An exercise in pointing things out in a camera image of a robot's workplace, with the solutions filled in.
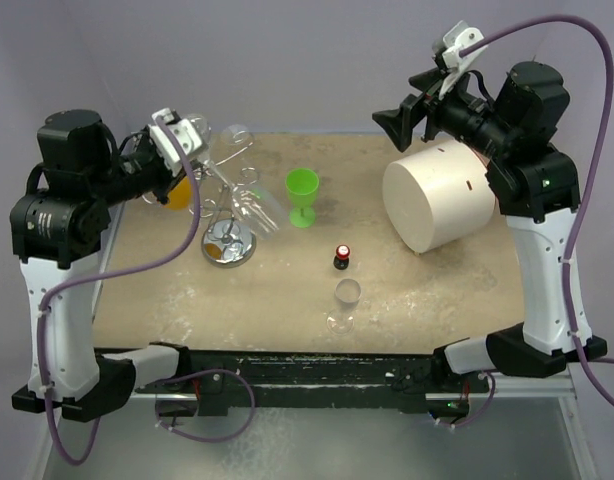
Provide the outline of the orange plastic wine glass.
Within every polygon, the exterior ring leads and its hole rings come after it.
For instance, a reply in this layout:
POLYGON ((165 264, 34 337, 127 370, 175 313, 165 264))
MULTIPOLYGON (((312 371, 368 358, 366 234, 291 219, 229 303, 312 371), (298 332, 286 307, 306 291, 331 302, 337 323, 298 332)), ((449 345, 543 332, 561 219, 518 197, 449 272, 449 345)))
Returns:
POLYGON ((169 210, 187 209, 192 201, 192 185, 187 177, 184 177, 168 194, 167 202, 163 205, 169 210))

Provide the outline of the clear glass with red item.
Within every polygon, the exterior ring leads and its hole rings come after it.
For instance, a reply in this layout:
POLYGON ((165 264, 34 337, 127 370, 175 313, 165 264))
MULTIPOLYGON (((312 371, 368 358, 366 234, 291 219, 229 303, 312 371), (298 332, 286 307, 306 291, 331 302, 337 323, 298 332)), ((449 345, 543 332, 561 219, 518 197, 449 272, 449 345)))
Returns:
POLYGON ((235 183, 209 158, 202 165, 227 187, 235 218, 257 236, 269 237, 284 226, 287 218, 283 207, 264 187, 256 183, 235 183))

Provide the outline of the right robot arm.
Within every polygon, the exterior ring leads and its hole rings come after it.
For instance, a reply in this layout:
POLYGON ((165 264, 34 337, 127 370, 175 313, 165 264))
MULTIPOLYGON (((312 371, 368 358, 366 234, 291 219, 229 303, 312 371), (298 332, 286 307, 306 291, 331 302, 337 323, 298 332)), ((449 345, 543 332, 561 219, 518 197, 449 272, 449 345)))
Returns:
POLYGON ((432 380, 454 391, 478 371, 546 378, 570 363, 597 361, 605 339, 587 323, 575 256, 567 249, 582 211, 573 160, 551 143, 570 101, 561 74, 546 64, 514 65, 497 97, 480 72, 462 74, 448 93, 447 72, 433 68, 410 77, 416 94, 372 119, 399 151, 424 122, 423 139, 440 132, 483 155, 485 177, 512 232, 521 270, 524 320, 484 337, 459 340, 432 354, 432 380))

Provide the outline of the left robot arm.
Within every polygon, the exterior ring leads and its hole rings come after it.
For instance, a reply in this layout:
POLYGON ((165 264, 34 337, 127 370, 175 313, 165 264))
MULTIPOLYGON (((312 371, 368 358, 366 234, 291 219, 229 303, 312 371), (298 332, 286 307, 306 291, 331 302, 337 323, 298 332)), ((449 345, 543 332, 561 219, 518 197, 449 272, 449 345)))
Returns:
POLYGON ((86 423, 123 407, 132 393, 160 382, 171 392, 189 387, 191 355, 180 345, 154 342, 120 354, 93 345, 99 252, 111 209, 152 193, 165 202, 184 176, 175 144, 185 128, 174 111, 158 112, 124 153, 101 116, 66 110, 38 130, 40 162, 10 212, 12 247, 29 299, 32 367, 11 397, 19 411, 59 410, 86 423))

